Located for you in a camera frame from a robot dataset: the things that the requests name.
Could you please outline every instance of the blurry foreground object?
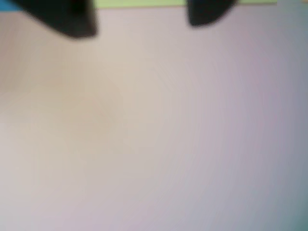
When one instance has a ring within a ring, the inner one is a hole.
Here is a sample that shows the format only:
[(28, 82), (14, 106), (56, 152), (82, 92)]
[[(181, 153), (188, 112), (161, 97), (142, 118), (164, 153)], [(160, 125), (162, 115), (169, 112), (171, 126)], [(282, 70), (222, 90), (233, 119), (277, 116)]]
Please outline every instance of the blurry foreground object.
[[(52, 29), (71, 38), (97, 34), (93, 0), (13, 0), (23, 10)], [(192, 26), (206, 26), (220, 19), (236, 0), (187, 0)]]
[(97, 34), (93, 0), (13, 0), (52, 29), (71, 38)]
[(187, 0), (192, 26), (208, 26), (222, 18), (237, 0)]

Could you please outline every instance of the white wall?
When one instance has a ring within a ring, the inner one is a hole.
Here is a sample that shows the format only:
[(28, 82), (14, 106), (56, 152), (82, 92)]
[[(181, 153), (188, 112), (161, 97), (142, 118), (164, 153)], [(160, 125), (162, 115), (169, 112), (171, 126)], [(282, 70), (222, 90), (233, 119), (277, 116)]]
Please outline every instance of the white wall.
[(0, 13), (0, 230), (295, 230), (303, 37), (277, 9), (103, 10), (86, 41)]

